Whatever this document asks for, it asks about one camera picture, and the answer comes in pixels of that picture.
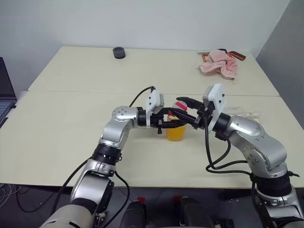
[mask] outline laptop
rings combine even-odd
[[[0,57],[0,123],[17,102],[3,58]]]

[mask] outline laptop keyboard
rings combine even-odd
[[[0,121],[1,121],[1,117],[2,114],[4,114],[4,112],[7,112],[8,107],[11,106],[11,102],[5,102],[5,101],[0,101]]]

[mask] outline tabletop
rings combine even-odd
[[[97,146],[100,134],[120,105],[128,105],[135,94],[83,92],[27,92],[22,102],[0,129],[0,182],[27,185],[60,186],[70,173]],[[164,95],[171,106],[180,95]],[[188,95],[201,100],[200,95]],[[142,106],[142,95],[134,106]],[[280,141],[287,150],[289,170],[301,177],[291,178],[295,187],[303,187],[302,152],[304,131],[283,100],[278,96],[227,96],[227,109],[242,107],[255,113],[266,132]],[[227,144],[210,136],[213,159]],[[207,155],[202,130],[188,126],[184,139],[169,142],[156,129],[130,131],[122,151],[118,173],[130,186],[249,188],[251,181],[244,174],[212,174],[205,171]],[[223,162],[242,160],[236,148]],[[235,168],[248,171],[246,164]],[[71,180],[73,186],[79,173]],[[113,178],[116,186],[123,186]]]
[[[136,93],[156,86],[167,94],[200,95],[209,85],[223,83],[227,95],[279,95],[249,52],[241,52],[244,61],[237,59],[234,84],[219,73],[201,73],[198,51],[125,51],[124,59],[115,59],[112,48],[62,47],[29,90]]]

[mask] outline white wall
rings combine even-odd
[[[0,56],[27,89],[63,45],[250,50],[289,0],[0,0]]]

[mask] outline yellow cup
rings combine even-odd
[[[178,120],[177,117],[169,115],[167,121]],[[177,127],[177,128],[168,128],[167,129],[167,139],[169,141],[180,141],[185,133],[186,125]]]

